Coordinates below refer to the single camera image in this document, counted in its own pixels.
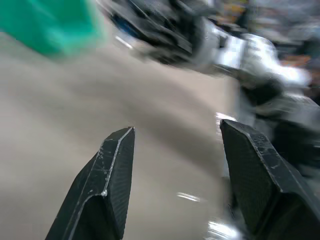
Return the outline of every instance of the green object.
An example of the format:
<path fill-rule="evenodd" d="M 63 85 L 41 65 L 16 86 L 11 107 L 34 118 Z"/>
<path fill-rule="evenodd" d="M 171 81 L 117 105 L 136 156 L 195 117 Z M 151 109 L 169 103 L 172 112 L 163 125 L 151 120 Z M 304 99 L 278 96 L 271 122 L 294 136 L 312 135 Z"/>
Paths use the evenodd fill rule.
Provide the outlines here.
<path fill-rule="evenodd" d="M 86 0 L 0 0 L 0 30 L 44 55 L 76 53 L 101 35 Z"/>

